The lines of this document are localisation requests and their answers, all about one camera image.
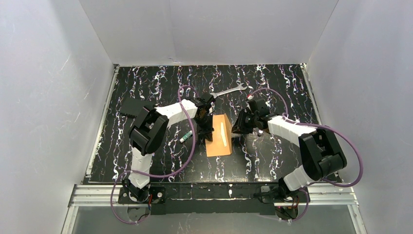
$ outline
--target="cardboard box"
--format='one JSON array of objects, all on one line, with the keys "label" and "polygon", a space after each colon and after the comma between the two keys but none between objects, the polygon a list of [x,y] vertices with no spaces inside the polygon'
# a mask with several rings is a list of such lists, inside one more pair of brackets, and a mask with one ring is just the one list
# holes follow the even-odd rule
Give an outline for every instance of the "cardboard box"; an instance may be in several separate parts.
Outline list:
[{"label": "cardboard box", "polygon": [[212,117],[212,141],[205,140],[206,156],[224,156],[232,153],[231,129],[228,116],[214,115]]}]

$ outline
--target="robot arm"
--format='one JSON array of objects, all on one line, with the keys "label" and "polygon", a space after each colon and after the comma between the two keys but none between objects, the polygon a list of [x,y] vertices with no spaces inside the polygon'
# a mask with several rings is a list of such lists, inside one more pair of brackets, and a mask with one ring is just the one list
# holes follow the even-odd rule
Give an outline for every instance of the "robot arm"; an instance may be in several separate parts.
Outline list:
[{"label": "robot arm", "polygon": [[232,128],[233,133],[249,134],[259,129],[299,146],[302,165],[279,180],[279,196],[285,198],[299,188],[318,181],[347,165],[347,160],[333,132],[289,123],[282,116],[274,116],[260,98],[247,102],[248,106]]},{"label": "robot arm", "polygon": [[[215,98],[210,94],[202,97],[182,100],[182,105],[190,118],[197,123],[198,135],[212,140],[212,115]],[[166,129],[182,120],[187,120],[181,105],[175,103],[164,107],[154,107],[153,103],[128,98],[123,103],[120,112],[135,117],[129,132],[132,146],[131,170],[149,174],[152,154],[160,147]],[[143,188],[149,184],[147,175],[131,172],[129,180],[122,184],[134,195],[145,197]]]}]

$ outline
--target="metal frame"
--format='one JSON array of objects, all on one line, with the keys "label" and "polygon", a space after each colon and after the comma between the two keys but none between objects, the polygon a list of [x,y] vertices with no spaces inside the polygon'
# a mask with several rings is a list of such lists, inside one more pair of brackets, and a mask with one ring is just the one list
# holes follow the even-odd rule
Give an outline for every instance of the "metal frame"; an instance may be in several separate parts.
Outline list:
[{"label": "metal frame", "polygon": [[[304,80],[310,91],[310,99],[314,105],[315,113],[319,123],[321,123],[321,119],[319,116],[317,104],[314,99],[313,90],[311,84],[309,82],[308,73],[305,69],[306,64],[300,64],[302,72],[304,74]],[[92,164],[94,160],[94,156],[96,154],[97,145],[100,140],[100,134],[103,129],[104,120],[106,117],[106,113],[108,111],[108,105],[110,99],[112,97],[113,87],[116,81],[116,77],[119,71],[119,65],[115,67],[114,75],[112,78],[112,83],[110,90],[108,92],[108,96],[106,99],[104,111],[102,113],[101,122],[99,125],[99,131],[96,136],[96,141],[94,145],[94,150],[92,152],[88,168],[86,171],[86,177],[90,176],[92,171]],[[114,206],[127,206],[127,207],[146,207],[146,204],[118,204],[118,194],[119,190],[122,186],[117,185],[114,190],[113,196],[113,205]],[[110,197],[112,192],[113,185],[76,185],[69,202],[69,209],[66,215],[66,219],[63,225],[62,234],[71,234],[73,231],[73,227],[75,224],[76,216],[78,208],[81,206],[104,206],[109,207],[110,204]],[[353,188],[340,188],[328,183],[315,183],[308,187],[308,192],[310,195],[311,202],[310,205],[347,205],[349,209],[349,213],[351,215],[351,219],[353,221],[354,228],[357,234],[366,234],[366,229],[364,227],[363,220],[361,218],[360,212],[358,210],[358,200],[354,193]],[[289,206],[286,203],[274,203],[275,206]]]},{"label": "metal frame", "polygon": [[94,157],[95,157],[96,151],[97,151],[97,145],[99,144],[100,135],[102,134],[106,114],[108,113],[108,107],[109,107],[109,103],[111,102],[113,88],[115,86],[117,74],[119,73],[119,67],[120,67],[119,64],[117,64],[115,66],[115,69],[114,69],[114,73],[113,73],[113,77],[112,77],[112,81],[111,81],[111,86],[110,86],[109,91],[108,91],[108,96],[106,97],[105,106],[103,107],[102,117],[100,118],[99,130],[97,131],[96,140],[95,140],[94,145],[93,145],[92,155],[89,159],[89,163],[88,163],[88,167],[86,169],[86,176],[85,177],[90,177],[90,175],[92,173],[92,166],[93,166]]},{"label": "metal frame", "polygon": [[78,206],[69,207],[67,214],[66,214],[65,222],[63,224],[62,234],[70,234],[73,232],[73,227],[75,226],[78,209],[79,209]]},{"label": "metal frame", "polygon": [[[118,204],[118,194],[122,186],[114,190],[113,205],[128,207],[146,207],[146,204]],[[110,206],[113,185],[76,185],[70,206]],[[358,205],[356,196],[351,188],[339,188],[328,183],[316,183],[308,187],[310,205]],[[290,206],[289,203],[274,203],[275,206]]]}]

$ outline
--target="glass panel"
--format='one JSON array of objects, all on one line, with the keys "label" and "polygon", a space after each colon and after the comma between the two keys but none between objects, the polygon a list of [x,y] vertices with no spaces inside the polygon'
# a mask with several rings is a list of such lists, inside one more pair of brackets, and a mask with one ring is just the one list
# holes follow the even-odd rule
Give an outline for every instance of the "glass panel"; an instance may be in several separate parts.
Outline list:
[{"label": "glass panel", "polygon": [[[126,218],[127,208],[117,207],[120,216]],[[144,210],[135,212],[139,217]],[[289,226],[285,222],[266,219],[257,214],[167,214],[149,216],[136,225],[118,221],[110,207],[80,207],[73,233],[174,233],[174,234],[306,234],[334,233],[355,234],[349,210],[346,205],[310,206],[307,214]]]}]

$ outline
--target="wrench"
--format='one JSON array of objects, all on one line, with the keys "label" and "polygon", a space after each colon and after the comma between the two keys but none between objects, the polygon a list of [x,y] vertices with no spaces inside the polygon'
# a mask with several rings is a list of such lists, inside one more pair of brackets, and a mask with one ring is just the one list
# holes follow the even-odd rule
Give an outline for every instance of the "wrench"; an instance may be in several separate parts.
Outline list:
[{"label": "wrench", "polygon": [[219,96],[221,96],[221,95],[224,95],[224,94],[227,94],[227,93],[231,93],[231,92],[234,92],[234,91],[247,89],[248,86],[243,87],[243,84],[244,84],[244,83],[241,83],[240,85],[238,85],[237,87],[232,88],[232,89],[228,89],[228,90],[221,91],[221,92],[218,92],[218,93],[210,93],[210,94],[211,94],[214,98],[217,98],[217,97],[219,97]]}]

